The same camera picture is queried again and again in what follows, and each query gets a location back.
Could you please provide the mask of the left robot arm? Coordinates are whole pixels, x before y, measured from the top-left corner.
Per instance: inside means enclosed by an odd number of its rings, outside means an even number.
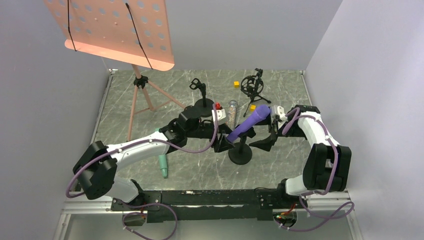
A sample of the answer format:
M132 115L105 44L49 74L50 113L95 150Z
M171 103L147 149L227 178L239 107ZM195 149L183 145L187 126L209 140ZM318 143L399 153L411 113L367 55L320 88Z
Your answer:
M216 153L231 149L233 142L226 136L232 130L226 124L225 110L212 106L211 119L202 120L200 109L188 106L168 125L148 136L119 144L91 143L73 167L74 176L65 195L74 198L71 187L78 183L81 193L89 200L109 196L129 203L141 198L143 191L135 180L119 178L116 175L119 170L175 151L199 154L210 148Z

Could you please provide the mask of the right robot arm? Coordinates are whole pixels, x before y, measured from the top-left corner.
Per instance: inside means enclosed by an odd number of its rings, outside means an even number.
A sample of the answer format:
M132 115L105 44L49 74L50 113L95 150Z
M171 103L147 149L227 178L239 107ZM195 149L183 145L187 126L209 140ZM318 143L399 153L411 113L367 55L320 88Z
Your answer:
M334 139L316 106L298 104L288 112L281 106L260 106L244 123L268 126L267 138L250 143L267 152L279 137L307 140L310 152L301 174L283 181L287 195L326 195L346 189L352 151Z

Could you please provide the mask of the black round-base clamp stand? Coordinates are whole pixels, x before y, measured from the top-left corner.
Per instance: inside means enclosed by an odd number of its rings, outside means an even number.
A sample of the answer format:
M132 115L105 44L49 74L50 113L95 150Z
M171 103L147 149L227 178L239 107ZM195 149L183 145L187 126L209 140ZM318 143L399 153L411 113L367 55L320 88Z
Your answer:
M234 147L228 150L228 157L234 164L242 166L251 161L253 153L246 140L255 135L256 132L253 127L238 135L239 142L236 142Z

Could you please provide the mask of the purple microphone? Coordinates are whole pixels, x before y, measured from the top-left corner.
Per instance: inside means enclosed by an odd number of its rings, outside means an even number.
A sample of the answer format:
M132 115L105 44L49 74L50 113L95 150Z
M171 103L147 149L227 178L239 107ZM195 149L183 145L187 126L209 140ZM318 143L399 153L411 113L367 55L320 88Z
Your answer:
M267 105L260 105L257 107L252 114L243 121L239 126L237 126L227 137L226 139L232 143L234 142L240 134L247 132L255 124L265 120L271 113L270 108Z

